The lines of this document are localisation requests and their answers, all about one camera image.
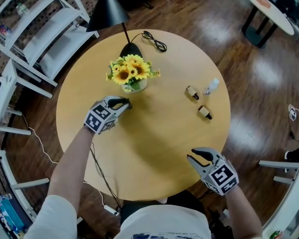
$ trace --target black desk lamp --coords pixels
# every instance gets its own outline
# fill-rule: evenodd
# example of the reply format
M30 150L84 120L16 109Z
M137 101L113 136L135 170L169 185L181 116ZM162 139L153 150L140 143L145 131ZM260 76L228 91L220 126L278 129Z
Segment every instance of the black desk lamp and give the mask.
M120 56L123 57L133 54L142 57L140 49L134 43L130 42L128 33L126 32L124 22L129 19L129 15L118 0L98 0L86 31L92 32L109 26L122 24L128 44L125 45Z

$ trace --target white bottle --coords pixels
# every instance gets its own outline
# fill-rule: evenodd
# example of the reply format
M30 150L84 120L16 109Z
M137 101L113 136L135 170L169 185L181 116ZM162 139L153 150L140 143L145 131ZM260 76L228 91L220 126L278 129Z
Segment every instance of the white bottle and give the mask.
M219 80L217 78L214 78L214 80L209 84L209 86L204 89L204 95L208 96L210 93L212 93L215 89L217 89L218 84Z

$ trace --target lamp base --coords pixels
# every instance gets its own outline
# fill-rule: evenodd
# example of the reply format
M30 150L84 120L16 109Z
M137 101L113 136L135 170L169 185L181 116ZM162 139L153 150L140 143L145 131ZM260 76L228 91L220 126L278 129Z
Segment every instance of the lamp base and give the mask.
M123 50L121 51L120 57L127 55L139 55L143 58L140 49L134 43L128 43L127 45L125 45Z

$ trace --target white shirt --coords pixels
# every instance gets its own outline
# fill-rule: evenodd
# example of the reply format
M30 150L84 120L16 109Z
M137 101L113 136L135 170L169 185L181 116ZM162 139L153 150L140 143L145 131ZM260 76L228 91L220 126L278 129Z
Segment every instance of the white shirt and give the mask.
M64 198L48 196L25 239L77 239L76 212ZM139 209L122 224L115 239L211 239L202 213L174 205Z

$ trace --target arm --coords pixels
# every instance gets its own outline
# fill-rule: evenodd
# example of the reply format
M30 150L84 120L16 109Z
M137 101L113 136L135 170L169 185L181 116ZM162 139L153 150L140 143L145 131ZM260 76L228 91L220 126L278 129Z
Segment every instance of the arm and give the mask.
M85 168L94 133L82 127L55 167L48 191L69 201L76 213L79 209Z
M242 190L236 186L226 194L235 239L262 238L261 222Z

